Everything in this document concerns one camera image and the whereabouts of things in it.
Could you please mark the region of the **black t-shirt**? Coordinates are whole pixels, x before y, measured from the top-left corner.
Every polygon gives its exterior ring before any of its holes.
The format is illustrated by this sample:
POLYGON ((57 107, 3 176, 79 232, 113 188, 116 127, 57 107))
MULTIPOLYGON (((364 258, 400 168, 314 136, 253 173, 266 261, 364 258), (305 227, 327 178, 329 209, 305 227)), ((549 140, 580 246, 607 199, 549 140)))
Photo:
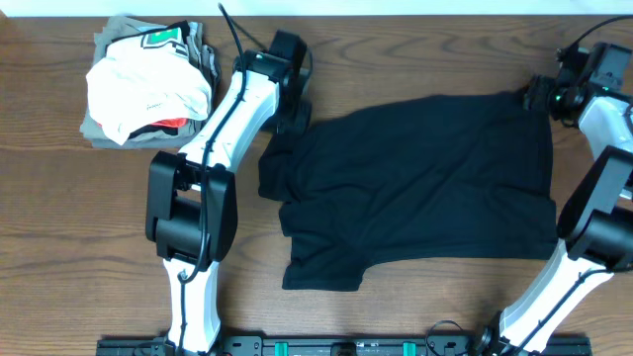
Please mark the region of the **black t-shirt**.
POLYGON ((400 260, 545 260, 556 242, 548 115, 518 92, 430 96, 273 135, 258 192, 291 240, 286 290, 356 291, 400 260))

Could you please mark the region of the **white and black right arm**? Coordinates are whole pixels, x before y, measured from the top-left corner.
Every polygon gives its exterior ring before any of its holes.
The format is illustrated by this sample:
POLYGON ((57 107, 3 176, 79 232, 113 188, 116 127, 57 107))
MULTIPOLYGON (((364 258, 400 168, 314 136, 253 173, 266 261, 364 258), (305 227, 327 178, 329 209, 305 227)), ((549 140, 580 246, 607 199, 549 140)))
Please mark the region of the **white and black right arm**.
POLYGON ((558 336, 559 324, 595 288, 632 269, 632 98, 622 93, 631 49, 572 43, 557 51, 556 77, 532 78, 527 110, 549 114, 586 137, 594 163, 557 223, 555 250, 525 293, 471 342, 471 355, 589 355, 584 336, 558 336))

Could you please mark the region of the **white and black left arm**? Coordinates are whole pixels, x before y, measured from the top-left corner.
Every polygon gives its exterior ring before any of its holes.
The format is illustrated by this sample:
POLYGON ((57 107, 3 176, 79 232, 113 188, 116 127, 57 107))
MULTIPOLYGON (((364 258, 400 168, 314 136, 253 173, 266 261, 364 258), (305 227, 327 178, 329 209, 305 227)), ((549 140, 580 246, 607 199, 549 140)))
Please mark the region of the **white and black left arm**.
POLYGON ((147 346, 151 355, 209 355, 221 330, 217 309, 221 261, 237 228, 235 174, 262 128, 304 129, 303 96, 312 72, 308 45, 279 30, 263 50, 241 51, 226 95, 202 130, 177 153, 149 165, 145 234, 167 271, 172 323, 147 346))

